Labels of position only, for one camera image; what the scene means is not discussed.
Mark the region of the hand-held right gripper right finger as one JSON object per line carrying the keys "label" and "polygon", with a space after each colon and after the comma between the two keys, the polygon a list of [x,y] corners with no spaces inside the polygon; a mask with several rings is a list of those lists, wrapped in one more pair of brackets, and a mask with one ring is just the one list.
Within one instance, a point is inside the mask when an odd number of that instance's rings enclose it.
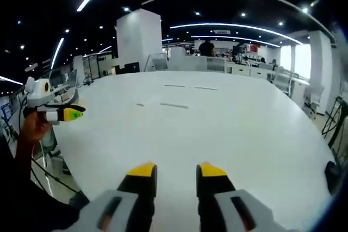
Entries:
{"label": "hand-held right gripper right finger", "polygon": [[287,231],[269,207],[208,162],[196,167],[196,195],[200,231]]}

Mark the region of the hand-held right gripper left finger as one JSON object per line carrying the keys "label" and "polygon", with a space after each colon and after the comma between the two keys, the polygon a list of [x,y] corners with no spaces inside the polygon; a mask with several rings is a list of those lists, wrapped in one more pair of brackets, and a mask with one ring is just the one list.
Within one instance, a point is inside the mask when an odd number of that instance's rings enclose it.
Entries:
{"label": "hand-held right gripper left finger", "polygon": [[127,172],[116,190],[83,207],[69,231],[149,231],[156,193],[156,164],[141,164]]}

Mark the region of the person's left hand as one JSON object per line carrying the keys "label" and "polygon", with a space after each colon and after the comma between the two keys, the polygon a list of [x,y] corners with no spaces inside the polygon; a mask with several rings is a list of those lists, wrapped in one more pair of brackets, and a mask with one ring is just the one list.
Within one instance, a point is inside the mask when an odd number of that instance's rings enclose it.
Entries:
{"label": "person's left hand", "polygon": [[34,111],[24,119],[18,138],[25,143],[37,144],[51,127],[52,124],[42,114]]}

